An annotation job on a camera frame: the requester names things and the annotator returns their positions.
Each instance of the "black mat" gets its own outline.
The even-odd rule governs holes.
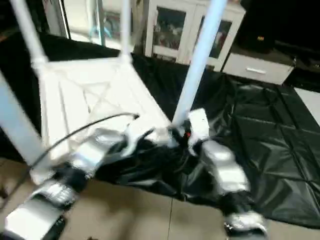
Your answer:
[[[53,36],[42,35],[41,41],[53,61],[118,54]],[[0,43],[0,55],[1,70],[39,127],[37,80],[21,37]],[[188,67],[136,55],[133,64],[171,119]],[[320,228],[320,128],[293,88],[205,71],[193,105],[200,107],[207,112],[211,135],[231,148],[243,166],[259,211],[269,219]],[[97,177],[218,207],[209,174],[198,159],[179,149],[150,149],[103,167]]]
[[[284,81],[287,86],[320,93],[320,72],[295,68]]]

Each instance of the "drawer handle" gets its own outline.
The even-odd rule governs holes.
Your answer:
[[[264,75],[264,74],[267,73],[266,71],[255,69],[255,68],[251,68],[251,67],[247,67],[246,70],[248,72],[252,72],[252,73],[256,73],[256,74],[263,74]]]

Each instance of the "cabinet drawer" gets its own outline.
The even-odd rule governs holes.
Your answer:
[[[224,73],[262,82],[282,84],[293,67],[231,53],[223,69]]]

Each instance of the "white pole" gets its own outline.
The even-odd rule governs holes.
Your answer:
[[[42,48],[36,28],[24,0],[10,0],[15,18],[31,55],[32,63],[46,63],[47,56]]]
[[[95,12],[97,11],[97,0],[86,0],[86,16],[88,20],[88,35],[95,27]]]
[[[25,162],[31,166],[45,151],[40,136],[20,106],[14,93],[0,71],[0,127],[10,139]],[[32,179],[36,184],[48,176],[50,160],[46,156],[34,169]]]
[[[122,0],[121,9],[121,53],[123,60],[131,62],[132,58],[129,51],[131,36],[131,1]]]
[[[172,121],[174,125],[183,123],[192,107],[227,1],[211,0],[210,2],[174,113]]]
[[[100,43],[101,43],[101,46],[104,46],[106,45],[106,40],[105,40],[105,26],[104,26],[104,9],[103,9],[102,0],[96,0],[96,5],[97,5],[97,9],[96,9],[97,25],[98,25]]]

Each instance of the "glass cabinet door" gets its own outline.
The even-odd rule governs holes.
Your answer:
[[[198,31],[197,36],[196,36],[196,41],[195,41],[196,44],[198,42],[199,34],[200,34],[201,29],[202,29],[202,24],[204,22],[204,19],[205,19],[205,17],[203,16],[201,18],[199,31]],[[216,36],[215,36],[215,39],[214,39],[214,42],[213,42],[213,45],[212,45],[212,49],[211,49],[211,52],[210,52],[210,55],[209,55],[210,58],[214,58],[214,59],[218,59],[219,58],[220,52],[221,52],[221,50],[222,50],[222,48],[223,48],[223,46],[225,44],[225,41],[227,39],[227,36],[228,36],[229,31],[230,31],[231,25],[232,25],[231,21],[224,20],[224,19],[221,20],[218,32],[216,33]]]
[[[157,7],[157,18],[153,28],[153,45],[179,49],[186,13],[179,10]]]
[[[184,1],[150,1],[145,55],[182,62],[194,12],[195,6]]]

